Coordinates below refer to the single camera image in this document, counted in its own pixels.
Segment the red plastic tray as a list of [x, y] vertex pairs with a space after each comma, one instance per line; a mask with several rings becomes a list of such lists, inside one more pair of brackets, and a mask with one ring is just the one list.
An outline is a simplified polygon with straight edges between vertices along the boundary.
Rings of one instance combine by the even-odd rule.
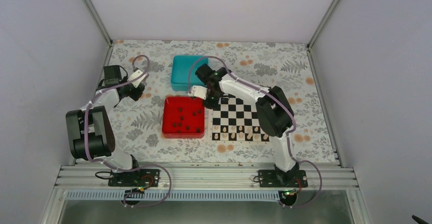
[[165, 98], [161, 133], [165, 138], [203, 138], [205, 107], [200, 98], [168, 96]]

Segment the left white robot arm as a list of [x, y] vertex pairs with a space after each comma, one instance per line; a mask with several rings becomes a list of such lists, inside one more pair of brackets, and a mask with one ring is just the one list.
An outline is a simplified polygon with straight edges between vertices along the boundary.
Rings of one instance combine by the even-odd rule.
[[120, 65], [105, 66], [94, 97], [83, 107], [66, 113], [69, 149], [75, 159], [100, 162], [130, 186], [142, 178], [137, 160], [116, 147], [108, 113], [123, 98], [138, 101], [145, 89], [148, 71], [134, 68], [132, 74]]

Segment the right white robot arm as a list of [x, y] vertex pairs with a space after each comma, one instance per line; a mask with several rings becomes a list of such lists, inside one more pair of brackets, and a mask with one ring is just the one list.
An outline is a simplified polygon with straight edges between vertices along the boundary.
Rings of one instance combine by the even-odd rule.
[[190, 95], [203, 99], [204, 107], [219, 110], [230, 95], [243, 101], [244, 107], [254, 108], [258, 125], [273, 143], [277, 183], [288, 187], [295, 181], [299, 163], [289, 154], [289, 134], [295, 129], [292, 108], [283, 90], [255, 85], [235, 77], [227, 68], [211, 69], [207, 64], [195, 72], [204, 86], [192, 86]]

